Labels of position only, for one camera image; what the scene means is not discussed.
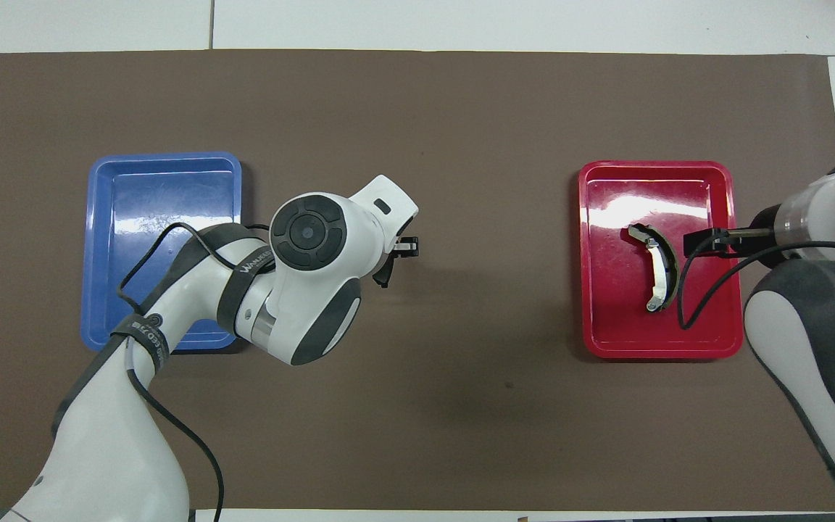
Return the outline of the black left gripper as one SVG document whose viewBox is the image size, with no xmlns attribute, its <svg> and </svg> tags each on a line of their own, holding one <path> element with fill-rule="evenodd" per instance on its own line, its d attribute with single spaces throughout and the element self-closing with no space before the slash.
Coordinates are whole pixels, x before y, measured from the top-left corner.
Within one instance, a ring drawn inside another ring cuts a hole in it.
<svg viewBox="0 0 835 522">
<path fill-rule="evenodd" d="M 391 274 L 394 270 L 394 260 L 398 257 L 417 257 L 420 254 L 420 238 L 418 236 L 402 236 L 397 239 L 394 248 L 388 254 L 382 255 L 380 264 L 372 272 L 372 281 L 382 289 L 390 285 Z"/>
</svg>

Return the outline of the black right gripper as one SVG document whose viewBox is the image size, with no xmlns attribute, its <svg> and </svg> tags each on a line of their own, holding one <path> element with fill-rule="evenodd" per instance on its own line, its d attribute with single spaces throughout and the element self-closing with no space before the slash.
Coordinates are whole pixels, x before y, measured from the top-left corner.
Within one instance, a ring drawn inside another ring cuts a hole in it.
<svg viewBox="0 0 835 522">
<path fill-rule="evenodd" d="M 683 235 L 682 244 L 686 257 L 748 258 L 778 242 L 772 228 L 705 228 Z"/>
</svg>

